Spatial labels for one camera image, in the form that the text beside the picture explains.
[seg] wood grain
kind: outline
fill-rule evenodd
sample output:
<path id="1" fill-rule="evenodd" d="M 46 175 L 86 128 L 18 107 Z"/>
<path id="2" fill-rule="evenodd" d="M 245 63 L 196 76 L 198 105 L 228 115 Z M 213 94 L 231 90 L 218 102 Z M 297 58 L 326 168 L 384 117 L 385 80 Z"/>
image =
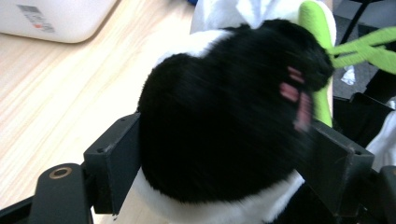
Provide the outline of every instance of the wood grain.
<path id="1" fill-rule="evenodd" d="M 126 1 L 79 44 L 0 34 L 0 208 L 34 194 L 50 167 L 134 113 L 157 58 L 190 31 L 185 0 Z M 113 223 L 94 215 L 95 223 Z M 131 190 L 116 223 L 165 223 Z"/>

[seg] stuffed animal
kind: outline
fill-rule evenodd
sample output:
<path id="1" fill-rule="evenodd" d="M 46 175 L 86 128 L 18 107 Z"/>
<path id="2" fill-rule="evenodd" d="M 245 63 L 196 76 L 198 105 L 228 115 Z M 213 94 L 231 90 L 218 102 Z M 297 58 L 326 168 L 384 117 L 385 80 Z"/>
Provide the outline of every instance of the stuffed animal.
<path id="1" fill-rule="evenodd" d="M 134 182 L 157 214 L 172 223 L 338 223 L 294 170 L 309 156 L 313 117 L 331 125 L 333 40 L 307 19 L 328 22 L 310 4 L 297 13 L 301 25 L 210 28 L 159 59 L 138 104 Z"/>

